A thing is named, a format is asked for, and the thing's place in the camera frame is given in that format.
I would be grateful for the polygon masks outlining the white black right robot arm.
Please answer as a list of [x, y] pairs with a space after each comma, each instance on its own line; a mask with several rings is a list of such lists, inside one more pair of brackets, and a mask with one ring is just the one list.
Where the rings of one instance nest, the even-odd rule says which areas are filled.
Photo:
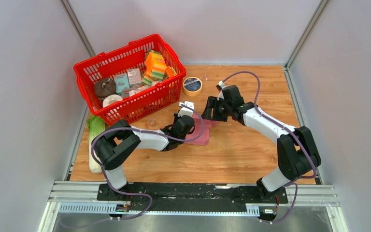
[[316, 174], [321, 158], [311, 130], [294, 127], [265, 113], [256, 102], [245, 102], [236, 85], [219, 87], [217, 97], [209, 96], [202, 118], [226, 122], [228, 118], [253, 128], [275, 143], [278, 166], [257, 181], [256, 196], [267, 203], [276, 191], [306, 173]]

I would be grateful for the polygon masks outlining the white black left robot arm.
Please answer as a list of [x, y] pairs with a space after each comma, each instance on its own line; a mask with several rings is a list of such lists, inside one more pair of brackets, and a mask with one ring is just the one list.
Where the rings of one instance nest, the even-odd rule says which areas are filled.
[[110, 195], [121, 201], [128, 195], [123, 163], [136, 149], [170, 151], [176, 149], [194, 131], [191, 116], [175, 116], [173, 124], [159, 130], [141, 130], [122, 119], [92, 140], [93, 155], [99, 159]]

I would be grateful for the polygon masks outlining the pink paper box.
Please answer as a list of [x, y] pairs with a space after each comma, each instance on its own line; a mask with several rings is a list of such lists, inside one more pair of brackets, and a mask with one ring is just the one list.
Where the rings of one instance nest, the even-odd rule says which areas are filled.
[[202, 125], [201, 119], [196, 115], [193, 114], [192, 118], [195, 121], [195, 129], [191, 134], [188, 134], [186, 136], [186, 139], [192, 139], [197, 137], [200, 133], [201, 135], [193, 141], [185, 142], [185, 144], [190, 144], [190, 145], [207, 145], [210, 140], [210, 129], [212, 127], [215, 127], [218, 122], [217, 121], [212, 121], [212, 120], [207, 120], [204, 119], [204, 126]]

